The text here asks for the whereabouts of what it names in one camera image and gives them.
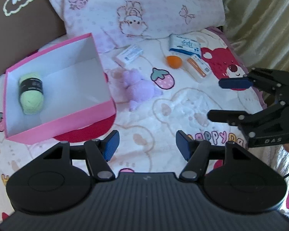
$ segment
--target yarn label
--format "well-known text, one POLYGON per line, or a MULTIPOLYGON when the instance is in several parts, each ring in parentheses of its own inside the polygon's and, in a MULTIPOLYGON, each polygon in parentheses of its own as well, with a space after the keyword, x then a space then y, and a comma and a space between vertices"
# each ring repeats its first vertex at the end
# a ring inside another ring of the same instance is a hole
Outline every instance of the yarn label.
POLYGON ((42 81, 37 78, 28 78, 22 81, 20 84, 20 94, 30 90, 36 90, 44 94, 42 81))

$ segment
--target orange makeup sponge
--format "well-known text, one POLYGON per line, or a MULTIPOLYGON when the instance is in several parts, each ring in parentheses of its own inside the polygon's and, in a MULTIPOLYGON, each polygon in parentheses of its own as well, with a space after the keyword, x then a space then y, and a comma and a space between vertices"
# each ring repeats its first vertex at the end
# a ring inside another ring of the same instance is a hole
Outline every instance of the orange makeup sponge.
POLYGON ((173 69, 178 69, 182 66, 183 62, 179 56, 170 55, 166 57, 168 65, 173 69))

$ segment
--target red bear print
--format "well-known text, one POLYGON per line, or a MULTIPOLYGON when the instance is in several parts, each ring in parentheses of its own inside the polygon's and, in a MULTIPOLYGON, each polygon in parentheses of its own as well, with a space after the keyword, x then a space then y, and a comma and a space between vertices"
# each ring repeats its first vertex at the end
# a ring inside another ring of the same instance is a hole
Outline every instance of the red bear print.
POLYGON ((217 169, 222 166, 223 166, 223 160, 218 160, 217 162, 214 163, 213 169, 217 169))
POLYGON ((8 216, 8 214, 2 212, 1 217, 2 217, 2 220, 4 221, 4 220, 6 220, 9 216, 8 216))
POLYGON ((244 70, 232 55, 229 48, 201 48, 202 59, 206 61, 217 79, 243 77, 244 70))

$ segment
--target bunny print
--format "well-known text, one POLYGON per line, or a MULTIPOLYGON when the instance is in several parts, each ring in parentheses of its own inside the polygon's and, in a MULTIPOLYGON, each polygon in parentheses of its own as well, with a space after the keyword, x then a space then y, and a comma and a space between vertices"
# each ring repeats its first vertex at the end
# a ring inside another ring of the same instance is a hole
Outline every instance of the bunny print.
POLYGON ((117 9, 119 28, 127 37, 141 36, 147 30, 142 20, 142 8, 139 2, 127 1, 117 9))

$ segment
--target pillow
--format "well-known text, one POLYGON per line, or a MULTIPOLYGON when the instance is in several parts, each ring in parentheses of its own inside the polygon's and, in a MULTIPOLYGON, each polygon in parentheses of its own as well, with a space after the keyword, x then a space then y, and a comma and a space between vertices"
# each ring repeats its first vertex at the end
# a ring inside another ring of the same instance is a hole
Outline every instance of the pillow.
POLYGON ((63 34, 49 0, 0 0, 0 75, 63 34))
POLYGON ((224 24, 222 0, 50 0, 68 37, 92 33, 98 52, 224 24))

